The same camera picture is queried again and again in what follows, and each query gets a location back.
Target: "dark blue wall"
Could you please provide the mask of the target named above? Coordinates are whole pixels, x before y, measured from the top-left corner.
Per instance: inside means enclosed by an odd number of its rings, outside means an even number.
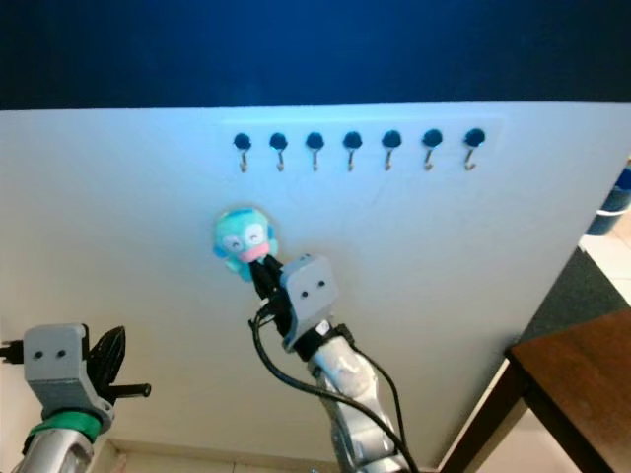
[[[631,101],[629,0],[3,0],[0,108]]]

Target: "white board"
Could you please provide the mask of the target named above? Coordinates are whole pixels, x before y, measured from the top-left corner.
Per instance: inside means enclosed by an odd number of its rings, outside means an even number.
[[[330,259],[337,319],[397,381],[411,450],[436,466],[624,166],[630,123],[629,105],[575,103],[1,112],[2,338],[82,321],[96,341],[124,324],[121,381],[154,393],[117,403],[115,439],[332,458],[319,403],[251,347],[252,287],[212,254],[213,219],[256,205],[282,259]],[[487,143],[465,171],[473,127]],[[429,128],[445,143],[425,171]],[[348,172],[340,142],[353,129],[365,144]],[[389,129],[403,145],[386,172]],[[289,141],[284,172],[275,131]],[[326,142],[318,172],[311,131]],[[236,132],[252,138],[246,173]],[[271,329],[265,340],[307,377]],[[38,409],[19,371],[2,374],[13,459]]]

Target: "black cable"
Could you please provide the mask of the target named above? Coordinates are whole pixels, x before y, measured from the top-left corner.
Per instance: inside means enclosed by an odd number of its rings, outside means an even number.
[[[405,429],[403,428],[403,413],[401,412],[401,403],[400,403],[399,398],[398,398],[398,389],[396,389],[396,384],[394,383],[394,380],[390,377],[390,375],[387,373],[387,371],[384,370],[380,366],[379,363],[377,363],[371,357],[366,355],[364,352],[362,352],[355,345],[351,345],[351,348],[353,350],[355,350],[355,352],[357,354],[361,355],[366,360],[368,360],[368,363],[373,365],[373,367],[375,367],[375,369],[378,372],[380,372],[382,374],[382,376],[386,379],[387,384],[390,386],[390,389],[392,391],[392,397],[394,398],[394,407],[396,408],[396,422],[398,423],[398,432],[399,432],[399,435],[401,436],[401,441],[405,444],[405,446],[407,446],[407,439],[405,438]]]
[[[371,421],[377,424],[379,428],[382,429],[384,433],[388,436],[388,438],[392,440],[396,449],[400,451],[401,454],[403,455],[403,458],[405,458],[405,461],[407,462],[407,465],[409,469],[412,471],[412,473],[419,473],[418,467],[416,466],[416,463],[414,462],[414,458],[412,458],[412,455],[407,449],[407,446],[405,445],[405,443],[403,443],[403,441],[392,431],[392,429],[368,407],[355,401],[354,399],[351,399],[348,396],[337,394],[335,392],[330,392],[320,387],[307,384],[305,382],[295,379],[289,376],[288,374],[285,374],[284,372],[280,371],[280,369],[276,367],[274,363],[270,360],[270,358],[267,356],[267,353],[265,352],[265,348],[263,347],[263,344],[260,340],[260,318],[261,318],[260,314],[257,314],[256,317],[254,318],[254,321],[250,322],[249,327],[252,331],[252,340],[254,342],[254,348],[256,349],[256,353],[260,357],[265,367],[269,370],[269,372],[271,372],[280,381],[284,382],[285,384],[295,389],[298,389],[299,391],[307,392],[308,394],[312,394],[320,398],[325,398],[333,402],[341,402],[342,404],[346,404],[347,406],[350,406],[360,411],[362,414],[367,416]]]

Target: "blue plush toy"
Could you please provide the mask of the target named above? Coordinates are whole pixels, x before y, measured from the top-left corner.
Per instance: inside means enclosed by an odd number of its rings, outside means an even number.
[[[239,273],[244,281],[251,281],[249,264],[261,260],[268,254],[278,253],[278,241],[267,218],[249,207],[223,214],[215,224],[215,246],[217,256],[224,259],[226,266]]]

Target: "wooden table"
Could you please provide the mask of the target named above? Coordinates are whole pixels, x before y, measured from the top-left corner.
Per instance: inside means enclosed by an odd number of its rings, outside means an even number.
[[[476,471],[526,407],[581,471],[631,473],[631,310],[521,343],[507,358],[441,473]]]

